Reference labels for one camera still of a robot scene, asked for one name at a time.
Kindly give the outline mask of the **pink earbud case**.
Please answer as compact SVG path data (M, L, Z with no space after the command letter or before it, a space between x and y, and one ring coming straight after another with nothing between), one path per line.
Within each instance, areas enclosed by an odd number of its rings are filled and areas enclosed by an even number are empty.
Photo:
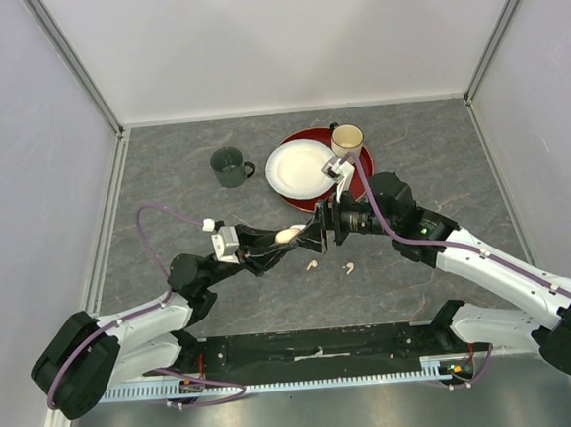
M305 228L303 224L292 225L289 228L286 228L282 231L279 231L275 234L274 240L275 243L286 245L293 241Z

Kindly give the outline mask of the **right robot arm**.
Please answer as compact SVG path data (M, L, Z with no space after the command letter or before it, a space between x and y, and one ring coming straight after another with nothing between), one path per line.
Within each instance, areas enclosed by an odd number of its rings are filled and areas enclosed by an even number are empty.
M486 310L459 300L444 305L443 320L431 328L440 351L465 342L511 346L538 353L571 376L571 278L522 262L483 242L457 222L419 206L410 187L393 172L364 181L367 200L349 194L317 204L315 216L297 239L324 253L328 232L336 244L351 233L383 235L403 257L456 274L513 304L513 310Z

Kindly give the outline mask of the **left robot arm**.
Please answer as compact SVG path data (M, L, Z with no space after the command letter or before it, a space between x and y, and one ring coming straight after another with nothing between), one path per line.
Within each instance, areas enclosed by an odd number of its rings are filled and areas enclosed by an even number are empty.
M241 271L263 275L298 246L305 228L223 226L212 232L214 250L208 256L182 253L174 258L160 297L112 316L70 316L31 370L48 408L75 420L108 389L129 379L157 369L189 372L198 355L187 328L212 309L217 295L211 287Z

